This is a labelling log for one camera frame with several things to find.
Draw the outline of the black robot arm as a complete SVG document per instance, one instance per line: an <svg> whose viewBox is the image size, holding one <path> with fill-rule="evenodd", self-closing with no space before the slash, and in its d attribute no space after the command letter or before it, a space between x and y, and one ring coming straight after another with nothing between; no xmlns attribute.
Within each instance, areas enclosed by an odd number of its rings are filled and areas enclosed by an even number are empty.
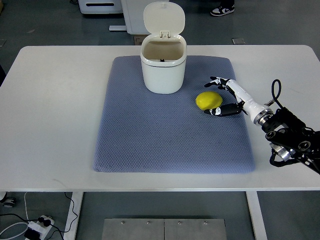
<svg viewBox="0 0 320 240"><path fill-rule="evenodd" d="M296 117L278 101L281 94L281 81L275 79L271 84L272 100L267 105L277 103L275 113L264 116L259 124L270 142L269 163L284 167L301 163L317 174L320 173L320 132L315 131Z"/></svg>

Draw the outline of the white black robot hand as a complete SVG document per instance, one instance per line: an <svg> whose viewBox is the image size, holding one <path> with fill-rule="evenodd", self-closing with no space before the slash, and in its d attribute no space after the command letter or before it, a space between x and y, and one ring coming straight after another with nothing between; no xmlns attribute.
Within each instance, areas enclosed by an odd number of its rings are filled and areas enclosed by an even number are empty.
<svg viewBox="0 0 320 240"><path fill-rule="evenodd" d="M227 117L244 112L255 125L261 126L273 115L272 110L267 105L257 103L235 80L217 76L212 76L210 79L211 81L206 83L204 87L218 86L219 89L229 92L236 102L206 109L204 113L212 116Z"/></svg>

